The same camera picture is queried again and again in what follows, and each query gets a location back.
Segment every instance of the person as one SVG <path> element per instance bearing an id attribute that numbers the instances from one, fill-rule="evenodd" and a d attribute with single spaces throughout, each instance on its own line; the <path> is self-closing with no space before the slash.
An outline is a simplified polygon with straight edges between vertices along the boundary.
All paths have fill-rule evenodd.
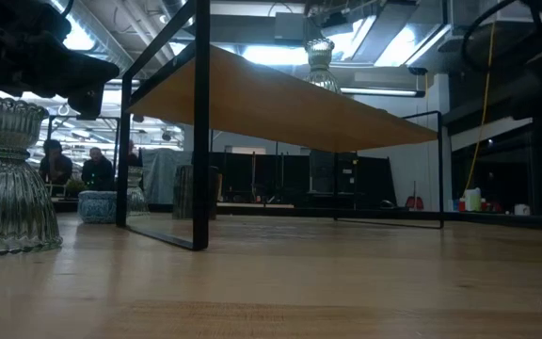
<path id="1" fill-rule="evenodd" d="M 139 160 L 139 157 L 133 153 L 133 149 L 135 148 L 135 144 L 132 140 L 129 140 L 129 156 L 127 157 L 127 164 L 129 166 L 134 167 L 142 167 L 141 160 Z"/>
<path id="2" fill-rule="evenodd" d="M 90 160 L 83 164 L 81 179 L 91 190 L 112 190 L 112 163 L 97 147 L 89 150 Z"/>
<path id="3" fill-rule="evenodd" d="M 62 154 L 62 145 L 54 139 L 43 143 L 45 157 L 39 165 L 39 175 L 46 183 L 65 185 L 72 176 L 72 161 Z"/>

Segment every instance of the ceiling duct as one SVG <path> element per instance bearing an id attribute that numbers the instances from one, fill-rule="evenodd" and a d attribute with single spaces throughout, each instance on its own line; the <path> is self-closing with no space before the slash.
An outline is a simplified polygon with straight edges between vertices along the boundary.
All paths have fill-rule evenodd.
<path id="1" fill-rule="evenodd" d="M 487 9 L 500 2 L 502 0 L 451 0 L 450 8 L 453 32 L 447 35 L 445 40 L 440 43 L 438 51 L 442 54 L 458 54 L 463 42 L 463 36 L 468 31 L 471 23 Z M 497 14 L 482 23 L 475 34 L 470 37 L 470 53 L 476 55 L 479 60 L 488 58 L 487 46 L 490 40 L 490 26 L 493 20 L 496 22 L 495 39 L 499 42 L 495 46 L 495 55 L 516 45 L 534 30 L 533 16 L 526 5 L 521 2 L 515 2 L 501 9 Z"/>
<path id="2" fill-rule="evenodd" d="M 353 61 L 376 62 L 417 8 L 417 1 L 388 0 L 379 10 L 372 29 L 363 39 Z"/>
<path id="3" fill-rule="evenodd" d="M 56 8 L 57 5 L 63 8 L 68 5 L 68 0 L 49 1 Z M 74 0 L 74 5 L 69 15 L 96 42 L 92 49 L 85 51 L 86 55 L 116 64 L 119 66 L 121 73 L 124 73 L 131 67 L 133 59 L 81 0 Z"/>

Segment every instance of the ceiling pipe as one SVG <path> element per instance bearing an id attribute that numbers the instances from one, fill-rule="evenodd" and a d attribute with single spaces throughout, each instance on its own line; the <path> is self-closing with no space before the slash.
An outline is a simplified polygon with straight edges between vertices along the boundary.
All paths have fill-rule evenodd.
<path id="1" fill-rule="evenodd" d="M 63 8 L 68 6 L 68 0 L 50 0 L 50 3 L 54 7 L 56 7 L 56 4 L 59 4 Z M 72 11 L 69 15 L 97 42 L 96 50 L 93 52 L 103 53 L 104 57 L 101 58 L 119 66 L 121 73 L 125 73 L 133 65 L 131 56 L 120 46 L 119 42 L 114 39 L 107 28 L 104 27 L 81 0 L 74 0 Z"/>
<path id="2" fill-rule="evenodd" d="M 150 32 L 150 35 L 152 38 L 156 38 L 158 33 L 160 33 L 151 22 L 150 18 L 146 15 L 146 13 L 143 11 L 143 9 L 136 3 L 136 0 L 126 0 L 127 4 L 129 4 L 129 8 L 133 10 L 133 13 L 137 17 L 137 19 L 146 27 L 148 32 Z M 167 59 L 171 60 L 175 57 L 175 54 L 170 49 L 170 46 L 167 44 L 161 48 L 162 53 L 167 57 Z"/>
<path id="3" fill-rule="evenodd" d="M 177 14 L 177 11 L 185 5 L 187 0 L 160 0 L 160 3 L 162 5 L 162 10 L 165 12 L 165 15 L 167 15 L 167 19 L 170 21 L 175 14 Z M 194 24 L 194 18 L 189 18 L 187 20 L 187 23 L 183 26 L 183 28 L 190 27 Z"/>
<path id="4" fill-rule="evenodd" d="M 146 46 L 150 45 L 151 37 L 149 37 L 141 25 L 139 25 L 136 18 L 133 16 L 133 14 L 131 14 L 131 11 L 124 5 L 124 2 L 122 0 L 113 1 L 117 8 L 119 8 L 120 13 L 127 18 L 131 27 L 135 30 L 135 32 L 137 32 L 137 35 L 144 41 Z M 167 60 L 162 53 L 156 53 L 156 59 L 161 65 L 165 65 L 167 62 L 169 62 L 169 60 Z"/>

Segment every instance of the black panel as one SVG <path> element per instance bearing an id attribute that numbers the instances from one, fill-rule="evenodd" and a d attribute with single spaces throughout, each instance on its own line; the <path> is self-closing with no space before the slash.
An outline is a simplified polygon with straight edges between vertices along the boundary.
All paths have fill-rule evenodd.
<path id="1" fill-rule="evenodd" d="M 331 193 L 334 191 L 334 153 L 311 150 L 311 191 Z"/>
<path id="2" fill-rule="evenodd" d="M 223 186 L 226 194 L 239 193 L 244 198 L 252 192 L 252 155 L 227 153 Z"/>
<path id="3" fill-rule="evenodd" d="M 396 203 L 389 159 L 360 156 L 357 183 L 357 192 L 361 193 L 358 207 L 377 208 L 384 200 Z"/>
<path id="4" fill-rule="evenodd" d="M 303 195 L 309 191 L 309 157 L 283 156 L 283 192 L 286 196 Z"/>
<path id="5" fill-rule="evenodd" d="M 275 194 L 276 157 L 274 155 L 256 155 L 255 180 L 256 195 L 271 197 Z"/>

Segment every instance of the ribbed glass vase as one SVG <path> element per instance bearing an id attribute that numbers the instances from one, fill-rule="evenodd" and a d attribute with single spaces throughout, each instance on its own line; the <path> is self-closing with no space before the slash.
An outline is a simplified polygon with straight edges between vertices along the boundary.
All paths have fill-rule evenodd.
<path id="1" fill-rule="evenodd" d="M 139 187 L 142 176 L 143 169 L 141 167 L 129 166 L 127 181 L 127 213 L 129 216 L 145 216 L 150 213 L 146 195 Z"/>
<path id="2" fill-rule="evenodd" d="M 334 93 L 342 94 L 336 77 L 329 71 L 334 42 L 330 39 L 311 40 L 305 45 L 305 50 L 309 55 L 311 72 L 304 80 Z"/>
<path id="3" fill-rule="evenodd" d="M 58 247 L 62 238 L 49 193 L 26 164 L 45 108 L 0 98 L 0 254 Z"/>

